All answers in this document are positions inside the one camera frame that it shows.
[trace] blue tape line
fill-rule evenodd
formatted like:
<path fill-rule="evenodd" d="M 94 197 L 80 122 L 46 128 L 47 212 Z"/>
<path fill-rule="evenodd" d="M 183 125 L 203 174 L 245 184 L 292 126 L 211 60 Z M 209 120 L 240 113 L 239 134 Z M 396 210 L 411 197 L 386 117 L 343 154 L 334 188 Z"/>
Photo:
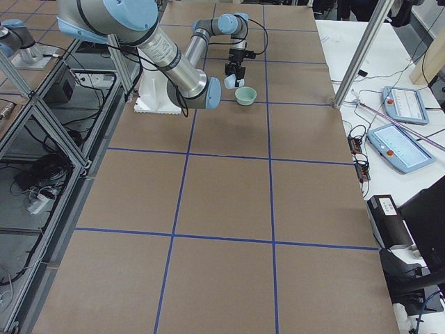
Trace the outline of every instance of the blue tape line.
<path fill-rule="evenodd" d="M 154 235 L 157 237 L 171 237 L 170 233 L 162 232 L 148 232 L 148 231 L 137 231 L 137 230 L 116 230 L 110 228 L 82 228 L 76 227 L 76 231 L 88 231 L 88 232 L 105 232 L 105 233 L 120 233 L 120 234 L 141 234 L 141 235 Z"/>
<path fill-rule="evenodd" d="M 205 57 L 205 59 L 209 59 L 211 61 L 227 61 L 227 58 L 219 58 L 219 57 Z M 266 59 L 245 59 L 247 62 L 264 62 Z M 327 65 L 327 63 L 319 63 L 313 61 L 268 61 L 269 63 L 283 63 L 283 64 L 303 64 L 303 65 Z"/>
<path fill-rule="evenodd" d="M 269 28 L 267 30 L 268 31 L 295 31 L 298 33 L 318 33 L 317 30 L 301 30 L 301 29 L 272 29 L 272 28 Z"/>
<path fill-rule="evenodd" d="M 142 153 L 191 155 L 191 156 L 195 156 L 195 157 L 215 157 L 215 158 L 247 159 L 247 160 L 271 160 L 271 161 L 300 162 L 300 163 L 305 163 L 305 164 L 327 164 L 327 165 L 354 166 L 354 163 L 352 163 L 352 162 L 338 162 L 338 161 L 285 159 L 285 158 L 274 158 L 274 157 L 270 157 L 270 158 L 269 157 L 249 157 L 249 156 L 242 156 L 242 155 L 223 155 L 223 154 L 197 153 L 197 152 L 188 152 L 187 153 L 187 152 L 174 152 L 174 151 L 143 150 L 143 149 L 138 149 L 138 148 L 108 148 L 108 150 L 127 151 L 127 152 L 142 152 Z"/>
<path fill-rule="evenodd" d="M 57 24 L 57 21 L 55 21 L 55 22 L 49 27 L 49 30 L 48 30 L 46 33 L 44 33 L 44 34 L 42 35 L 41 38 L 39 38 L 39 42 L 40 42 L 41 40 L 43 40 L 43 38 L 45 38 L 45 36 L 47 35 L 48 32 L 50 32 L 50 31 L 58 31 L 58 29 L 54 29 L 54 30 L 52 29 L 53 26 L 54 26 L 55 24 Z"/>
<path fill-rule="evenodd" d="M 17 4 L 17 2 L 19 2 L 19 0 L 15 0 L 14 3 L 13 3 L 11 6 L 7 7 L 7 9 L 5 9 L 5 11 L 4 11 L 3 13 L 9 13 L 8 11 L 9 11 L 12 7 L 14 7 L 14 6 Z"/>
<path fill-rule="evenodd" d="M 378 251 L 378 247 L 368 246 L 347 246 L 347 245 L 330 245 L 330 244 L 311 244 L 305 242 L 292 242 L 292 241 L 276 241 L 277 245 L 287 246 L 303 246 L 303 247 L 319 247 L 319 248 L 339 248 L 339 249 L 353 249 L 356 251 Z"/>
<path fill-rule="evenodd" d="M 260 239 L 244 239 L 244 238 L 233 238 L 233 237 L 209 237 L 206 235 L 195 235 L 195 234 L 175 234 L 176 238 L 185 239 L 202 239 L 202 240 L 218 240 L 218 241 L 237 241 L 237 242 L 248 242 L 254 244 L 272 244 L 270 240 L 260 240 Z"/>
<path fill-rule="evenodd" d="M 212 17 L 215 17 L 215 12 L 216 12 L 216 3 L 213 5 Z M 206 59 L 204 59 L 202 69 L 204 70 L 205 67 L 206 67 Z M 167 261 L 165 263 L 164 277 L 163 277 L 163 281 L 162 281 L 161 294 L 159 296 L 158 310 L 156 313 L 156 321 L 154 324 L 153 334 L 158 333 L 159 319 L 161 318 L 162 302 L 163 302 L 164 293 L 165 293 L 165 285 L 167 283 L 168 269 L 170 267 L 170 260 L 171 260 L 171 256 L 172 256 L 173 241 L 175 240 L 175 232 L 176 232 L 176 226 L 177 226 L 177 221 L 178 221 L 178 216 L 179 216 L 179 208 L 181 207 L 182 191 L 184 190 L 184 183 L 186 181 L 188 158 L 190 157 L 190 148 L 191 148 L 192 140 L 193 140 L 193 132 L 195 131 L 196 118 L 197 118 L 197 109 L 195 110 L 195 113 L 193 114 L 193 121 L 192 121 L 191 130 L 190 130 L 190 137 L 188 139 L 186 160 L 184 162 L 184 171 L 182 173 L 181 186 L 179 188 L 178 202 L 177 202 L 177 207 L 176 207 L 176 212 L 175 212 L 175 220 L 173 223 L 172 236 L 170 238 L 170 245 L 168 247 Z"/>
<path fill-rule="evenodd" d="M 249 160 L 269 160 L 269 158 L 263 157 L 245 157 L 238 155 L 221 155 L 221 154 L 209 154 L 209 153 L 190 153 L 196 157 L 217 157 L 217 158 L 232 158 L 232 159 L 249 159 Z"/>
<path fill-rule="evenodd" d="M 289 104 L 296 106 L 331 106 L 329 103 L 309 103 L 309 102 L 269 102 L 269 104 Z"/>
<path fill-rule="evenodd" d="M 263 25 L 266 26 L 266 11 L 263 9 Z M 266 33 L 263 33 L 264 47 L 266 47 Z M 267 141 L 269 154 L 269 191 L 270 191 L 270 226 L 272 230 L 272 264 L 273 264 L 273 298 L 275 307 L 275 334 L 280 334 L 280 315 L 278 312 L 278 281 L 277 281 L 277 249 L 275 246 L 275 213 L 273 202 L 273 171 L 272 171 L 272 143 L 270 135 L 269 90 L 267 71 L 267 51 L 264 52 L 264 71 L 266 80 L 266 115 L 267 115 Z"/>
<path fill-rule="evenodd" d="M 296 241 L 272 241 L 263 239 L 246 239 L 246 238 L 236 238 L 236 237 L 216 237 L 208 235 L 197 235 L 197 234 L 172 234 L 165 232 L 151 232 L 151 231 L 140 231 L 140 230 L 118 230 L 111 228 L 87 228 L 87 227 L 75 227 L 76 231 L 85 232 L 102 232 L 102 233 L 117 233 L 117 234 L 138 234 L 138 235 L 151 235 L 154 237 L 175 237 L 183 239 L 201 239 L 201 240 L 216 240 L 216 241 L 235 241 L 235 242 L 246 242 L 251 244 L 275 244 L 284 246 L 300 246 L 300 247 L 314 247 L 314 248 L 333 248 L 333 249 L 351 249 L 355 251 L 378 251 L 378 247 L 370 246 L 351 246 L 351 245 L 334 245 L 334 244 L 315 244 L 310 242 L 296 242 Z"/>
<path fill-rule="evenodd" d="M 282 158 L 272 158 L 272 160 L 273 161 L 287 161 L 287 162 L 302 162 L 302 163 L 305 163 L 305 164 L 325 164 L 325 165 L 354 166 L 353 162 L 317 161 L 317 160 L 282 159 Z"/>
<path fill-rule="evenodd" d="M 57 14 L 51 14 L 51 13 L 37 13 L 37 12 L 34 12 L 34 13 L 21 13 L 21 12 L 8 12 L 8 11 L 6 11 L 5 13 L 8 13 L 8 14 L 20 14 L 20 15 L 32 15 L 32 14 L 36 14 L 36 15 L 47 15 L 47 16 L 57 16 Z"/>
<path fill-rule="evenodd" d="M 226 100 L 221 99 L 223 102 L 236 102 L 236 100 Z M 254 101 L 253 103 L 261 104 L 284 104 L 289 106 L 331 106 L 329 103 L 308 103 L 308 102 L 264 102 L 264 101 Z"/>
<path fill-rule="evenodd" d="M 114 148 L 109 147 L 107 150 L 112 151 L 127 151 L 127 152 L 144 152 L 144 153 L 160 153 L 160 154 L 179 154 L 179 155 L 186 155 L 185 152 L 175 152 L 175 151 L 158 151 L 158 150 L 144 150 L 140 148 Z"/>

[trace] white table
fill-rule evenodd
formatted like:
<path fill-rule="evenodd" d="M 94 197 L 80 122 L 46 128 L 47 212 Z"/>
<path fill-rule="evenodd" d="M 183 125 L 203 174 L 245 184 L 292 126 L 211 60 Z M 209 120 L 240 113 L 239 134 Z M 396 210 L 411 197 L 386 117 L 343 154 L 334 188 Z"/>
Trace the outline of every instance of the white table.
<path fill-rule="evenodd" d="M 331 78 L 335 81 L 341 81 L 366 28 L 366 23 L 339 21 L 317 21 L 316 23 L 326 61 L 330 68 Z M 410 64 L 410 60 L 410 55 L 406 52 L 392 26 L 390 24 L 383 24 L 361 69 L 368 72 L 367 77 L 388 76 L 405 69 Z M 361 82 L 355 82 L 352 89 L 356 93 L 362 89 L 381 91 L 383 87 L 393 86 L 396 82 L 396 86 L 398 87 L 423 88 L 424 86 L 415 86 L 411 83 L 409 74 L 413 69 L 414 65 L 411 64 L 403 73 L 395 74 L 392 77 L 365 79 Z M 338 87 L 339 84 L 334 83 L 334 89 L 336 91 Z M 421 95 L 427 108 L 439 108 L 439 104 L 429 88 L 422 89 Z M 346 101 L 353 101 L 356 98 L 350 91 L 346 97 Z M 382 106 L 381 93 L 362 91 L 359 94 L 359 98 L 371 108 L 379 109 Z M 340 109 L 343 120 L 351 123 L 352 126 L 367 126 L 366 122 L 354 114 L 354 109 L 355 106 L 352 104 L 343 104 Z M 357 108 L 356 112 L 369 121 L 372 121 L 375 115 L 360 107 Z M 429 110 L 428 117 L 430 118 L 428 125 L 409 125 L 410 128 L 424 136 L 445 128 L 445 114 L 442 110 Z M 372 122 L 371 129 L 388 123 L 387 120 L 377 117 Z M 349 126 L 345 123 L 346 133 L 349 132 L 349 129 Z M 353 134 L 363 134 L 363 130 L 357 129 Z M 445 145 L 445 132 L 430 137 L 430 139 L 437 141 L 441 145 Z M 435 156 L 436 162 L 405 175 L 400 174 L 392 168 L 369 143 L 365 145 L 365 151 L 371 167 L 370 188 L 365 200 L 368 200 L 373 195 L 391 194 L 394 202 L 399 206 L 421 189 L 428 188 L 444 176 L 445 152 L 424 141 L 420 141 L 420 143 Z M 401 250 L 398 251 L 397 255 L 408 263 L 417 262 L 425 265 L 423 261 L 415 259 L 409 251 Z M 445 333 L 445 312 L 424 315 L 422 316 L 422 320 L 425 322 L 421 324 L 420 333 Z M 415 325 L 415 317 L 410 317 L 410 321 Z"/>

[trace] metal pole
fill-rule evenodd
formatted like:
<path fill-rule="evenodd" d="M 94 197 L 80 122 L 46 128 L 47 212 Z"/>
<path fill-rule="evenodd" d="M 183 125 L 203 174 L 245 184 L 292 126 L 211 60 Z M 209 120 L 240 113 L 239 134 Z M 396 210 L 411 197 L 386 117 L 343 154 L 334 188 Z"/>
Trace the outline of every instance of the metal pole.
<path fill-rule="evenodd" d="M 120 47 L 116 35 L 108 35 L 108 43 L 112 47 Z M 111 47 L 109 47 L 108 50 L 110 51 L 111 59 L 113 59 L 125 92 L 130 93 L 130 90 L 133 87 L 133 82 L 131 81 L 128 67 L 125 65 L 124 56 L 120 53 L 120 51 Z"/>
<path fill-rule="evenodd" d="M 392 7 L 394 0 L 379 0 L 377 6 L 375 7 L 374 13 L 369 20 L 368 26 L 363 33 L 362 39 L 360 40 L 359 46 L 355 51 L 352 61 L 346 70 L 345 76 L 341 82 L 339 90 L 335 95 L 335 99 L 332 103 L 333 107 L 340 109 L 341 104 L 346 98 L 350 87 L 354 82 L 354 78 L 357 75 L 364 58 L 368 54 L 369 49 L 382 26 L 385 18 L 388 15 L 389 10 Z"/>
<path fill-rule="evenodd" d="M 31 94 L 31 87 L 23 79 L 10 60 L 0 51 L 0 69 L 13 82 L 21 94 L 29 96 Z"/>

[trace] desk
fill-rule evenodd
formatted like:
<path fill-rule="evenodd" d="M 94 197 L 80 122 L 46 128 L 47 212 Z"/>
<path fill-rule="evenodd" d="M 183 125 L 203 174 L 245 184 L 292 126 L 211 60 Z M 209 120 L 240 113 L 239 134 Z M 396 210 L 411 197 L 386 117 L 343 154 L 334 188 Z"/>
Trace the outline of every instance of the desk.
<path fill-rule="evenodd" d="M 398 332 L 312 10 L 173 1 L 161 26 L 184 43 L 233 12 L 269 31 L 256 103 L 126 106 L 35 334 Z M 223 79 L 226 57 L 202 67 Z"/>
<path fill-rule="evenodd" d="M 330 75 L 333 80 L 341 80 L 366 28 L 366 23 L 333 21 L 317 21 L 316 23 L 327 64 L 329 65 Z M 405 69 L 409 64 L 410 56 L 398 39 L 394 29 L 390 24 L 383 24 L 369 54 L 366 56 L 362 70 L 368 72 L 369 77 L 386 76 Z M 397 81 L 397 86 L 400 87 L 423 88 L 422 86 L 415 86 L 411 83 L 409 74 L 413 68 L 414 65 L 411 65 L 402 75 L 397 74 L 389 78 L 367 79 L 361 82 L 355 82 L 353 89 L 356 92 L 359 92 L 361 89 L 381 91 L 384 86 L 393 86 Z M 338 86 L 339 85 L 334 84 L 334 89 L 337 89 Z M 439 108 L 436 99 L 428 88 L 422 89 L 421 95 L 426 107 Z M 355 98 L 350 92 L 346 101 L 352 101 Z M 379 93 L 364 91 L 360 94 L 360 98 L 363 103 L 374 109 L 379 109 L 382 104 L 381 94 Z M 362 119 L 357 117 L 353 111 L 354 106 L 344 104 L 341 107 L 343 119 L 354 126 L 360 124 L 367 125 Z M 371 112 L 364 109 L 358 109 L 357 112 L 370 121 L 373 119 L 374 115 Z M 424 136 L 445 128 L 445 114 L 442 110 L 428 111 L 428 117 L 430 118 L 428 125 L 410 125 L 410 127 Z M 386 120 L 376 118 L 371 129 L 384 124 L 387 124 Z M 443 145 L 445 144 L 445 133 L 442 132 L 431 137 L 431 139 Z M 406 175 L 401 175 L 394 170 L 374 148 L 368 143 L 366 144 L 366 153 L 371 166 L 371 182 L 365 200 L 376 194 L 389 193 L 393 197 L 394 202 L 399 206 L 421 189 L 431 186 L 444 175 L 445 152 L 422 141 L 420 143 L 435 156 L 436 162 Z M 419 262 L 419 260 L 414 259 L 410 252 L 396 251 L 395 253 L 408 263 Z M 424 320 L 426 322 L 421 325 L 421 333 L 443 333 L 445 328 L 445 314 L 428 315 L 428 318 Z"/>

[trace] light blue joint cap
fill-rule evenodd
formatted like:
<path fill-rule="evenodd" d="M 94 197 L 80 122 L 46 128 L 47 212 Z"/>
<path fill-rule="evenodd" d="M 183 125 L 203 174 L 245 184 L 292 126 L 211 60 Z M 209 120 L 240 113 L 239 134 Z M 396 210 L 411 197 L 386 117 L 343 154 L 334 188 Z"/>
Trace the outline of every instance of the light blue joint cap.
<path fill-rule="evenodd" d="M 135 31 L 152 28 L 158 20 L 154 0 L 102 0 L 105 8 L 121 25 Z"/>
<path fill-rule="evenodd" d="M 14 54 L 14 50 L 11 49 L 8 45 L 4 45 L 0 43 L 0 51 L 3 51 L 6 58 L 11 57 Z"/>
<path fill-rule="evenodd" d="M 26 28 L 25 23 L 20 19 L 5 19 L 1 25 L 6 28 Z"/>
<path fill-rule="evenodd" d="M 78 38 L 80 40 L 85 40 L 86 42 L 98 43 L 98 44 L 106 44 L 107 39 L 104 36 L 97 35 L 96 33 L 92 33 L 89 30 L 85 30 L 80 26 L 75 26 L 66 22 L 65 20 L 57 17 L 58 29 L 64 33 L 65 35 L 71 36 L 73 38 Z"/>
<path fill-rule="evenodd" d="M 206 109 L 215 109 L 221 100 L 221 84 L 217 78 L 210 78 L 207 88 Z"/>
<path fill-rule="evenodd" d="M 222 33 L 230 35 L 234 33 L 238 28 L 238 20 L 232 14 L 222 14 L 218 18 L 218 29 Z"/>
<path fill-rule="evenodd" d="M 245 19 L 246 21 L 249 20 L 249 15 L 247 13 L 234 13 L 235 15 L 239 15 L 241 16 L 243 19 Z"/>

